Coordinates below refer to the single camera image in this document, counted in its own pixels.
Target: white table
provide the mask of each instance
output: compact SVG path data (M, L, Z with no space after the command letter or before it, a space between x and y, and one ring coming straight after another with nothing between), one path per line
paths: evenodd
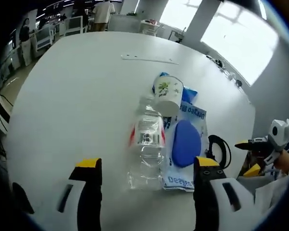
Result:
M126 61L133 53L173 58L179 65ZM83 158L103 160L104 231L187 231L194 201L185 192L135 192L127 186L126 144L139 97L161 72L198 91L209 134L232 148L225 170L236 177L246 156L234 144L252 135L255 109L199 52L162 38L121 32L69 36L55 43L20 90L4 146L11 182L25 189L33 209Z

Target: barcode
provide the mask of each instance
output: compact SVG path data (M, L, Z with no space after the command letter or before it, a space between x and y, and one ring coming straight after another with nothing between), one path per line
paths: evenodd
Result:
M138 143L159 145L159 135L140 133Z

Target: window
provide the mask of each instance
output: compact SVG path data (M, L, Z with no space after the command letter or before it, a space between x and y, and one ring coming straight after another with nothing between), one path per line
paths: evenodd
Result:
M278 35L255 14L225 2L201 41L216 50L251 86L271 60Z
M180 30L188 29L202 0L169 0L160 22Z

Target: floor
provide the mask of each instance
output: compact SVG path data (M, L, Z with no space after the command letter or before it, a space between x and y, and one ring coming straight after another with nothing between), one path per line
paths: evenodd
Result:
M29 73L31 72L37 61L38 59L32 61L29 66L19 68L16 71L15 75L12 76L1 89L0 94L4 95L12 104L15 103L17 95L23 83L27 79ZM6 109L11 112L13 107L4 98L2 98L2 100L6 106Z

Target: black shirt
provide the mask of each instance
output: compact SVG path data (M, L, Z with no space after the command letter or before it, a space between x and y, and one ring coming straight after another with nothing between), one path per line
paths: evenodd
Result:
M22 26L19 32L19 40L21 42L28 41L30 39L29 36L29 27L28 26Z

